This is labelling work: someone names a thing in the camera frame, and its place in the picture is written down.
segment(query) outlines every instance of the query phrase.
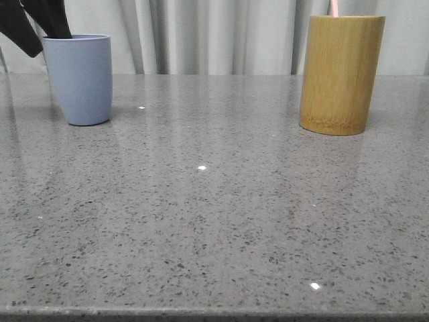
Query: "gray countertop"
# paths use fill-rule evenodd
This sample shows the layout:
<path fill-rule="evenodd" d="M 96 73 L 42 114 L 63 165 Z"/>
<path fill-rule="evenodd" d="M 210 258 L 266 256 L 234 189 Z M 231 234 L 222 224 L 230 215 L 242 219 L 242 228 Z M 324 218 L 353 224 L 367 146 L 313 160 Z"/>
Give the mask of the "gray countertop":
<path fill-rule="evenodd" d="M 301 82 L 116 76 L 75 127 L 0 75 L 0 320 L 428 320 L 429 78 L 377 77 L 349 137 L 298 125 Z"/>

